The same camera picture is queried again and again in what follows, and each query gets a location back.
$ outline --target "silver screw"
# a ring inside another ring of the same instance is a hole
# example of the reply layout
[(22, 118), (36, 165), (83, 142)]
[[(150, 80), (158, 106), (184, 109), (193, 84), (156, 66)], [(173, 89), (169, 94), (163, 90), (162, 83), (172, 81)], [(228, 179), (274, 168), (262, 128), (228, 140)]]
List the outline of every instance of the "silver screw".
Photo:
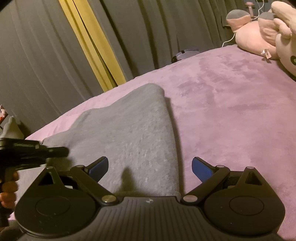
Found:
[(107, 202), (107, 203), (114, 202), (114, 201), (116, 201), (116, 197), (113, 195), (105, 195), (102, 197), (102, 201)]
[(195, 202), (197, 201), (197, 196), (194, 196), (194, 195), (186, 195), (183, 197), (183, 200), (185, 202)]

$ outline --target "gray curtain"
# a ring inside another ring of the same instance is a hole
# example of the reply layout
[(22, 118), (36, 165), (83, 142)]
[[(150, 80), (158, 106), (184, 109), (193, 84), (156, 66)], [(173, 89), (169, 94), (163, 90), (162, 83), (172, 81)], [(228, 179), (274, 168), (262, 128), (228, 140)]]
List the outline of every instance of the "gray curtain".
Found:
[(233, 35), (227, 13), (244, 9), (243, 0), (88, 2), (129, 79), (170, 64), (180, 50), (221, 47)]
[(25, 134), (103, 93), (58, 0), (12, 0), (0, 22), (0, 104)]

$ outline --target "plush toy eye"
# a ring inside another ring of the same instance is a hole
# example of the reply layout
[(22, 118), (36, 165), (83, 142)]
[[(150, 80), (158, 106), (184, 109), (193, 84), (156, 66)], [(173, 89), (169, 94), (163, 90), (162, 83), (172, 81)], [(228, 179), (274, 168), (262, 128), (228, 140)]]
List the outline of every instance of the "plush toy eye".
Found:
[(296, 65), (296, 57), (294, 55), (291, 56), (291, 62), (293, 65)]

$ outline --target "plush toy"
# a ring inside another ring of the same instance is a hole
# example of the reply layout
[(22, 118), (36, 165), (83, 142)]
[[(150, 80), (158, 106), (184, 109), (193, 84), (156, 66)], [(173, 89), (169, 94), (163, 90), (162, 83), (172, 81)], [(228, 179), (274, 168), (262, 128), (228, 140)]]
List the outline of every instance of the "plush toy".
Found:
[(296, 9), (274, 1), (268, 12), (258, 16), (258, 21), (253, 21), (243, 10), (232, 10), (226, 20), (241, 49), (260, 56), (268, 50), (268, 58), (279, 58), (296, 76)]

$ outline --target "black tool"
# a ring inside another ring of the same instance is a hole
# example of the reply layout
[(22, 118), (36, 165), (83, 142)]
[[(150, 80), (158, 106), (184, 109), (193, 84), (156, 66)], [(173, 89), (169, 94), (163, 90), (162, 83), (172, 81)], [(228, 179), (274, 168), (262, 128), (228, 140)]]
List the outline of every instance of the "black tool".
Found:
[(195, 157), (202, 184), (180, 202), (115, 196), (97, 183), (107, 170), (106, 157), (67, 172), (44, 169), (15, 208), (18, 241), (282, 240), (284, 205), (254, 167), (230, 171)]
[[(38, 141), (0, 138), (0, 189), (4, 182), (13, 179), (15, 171), (39, 167), (46, 163), (46, 158), (66, 157), (68, 154), (66, 147), (47, 148)], [(0, 205), (0, 227), (9, 225), (8, 218), (12, 212)]]

